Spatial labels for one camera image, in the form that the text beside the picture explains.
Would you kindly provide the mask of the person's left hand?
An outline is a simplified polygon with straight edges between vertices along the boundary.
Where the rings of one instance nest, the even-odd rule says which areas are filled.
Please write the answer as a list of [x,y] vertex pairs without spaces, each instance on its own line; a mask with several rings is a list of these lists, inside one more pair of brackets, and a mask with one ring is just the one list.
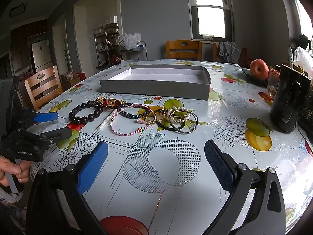
[[9,159],[0,157],[0,170],[1,177],[0,182],[1,186],[8,187],[9,182],[6,177],[6,172],[12,175],[16,175],[20,183],[27,183],[29,181],[31,162],[22,160],[20,164],[12,163]]

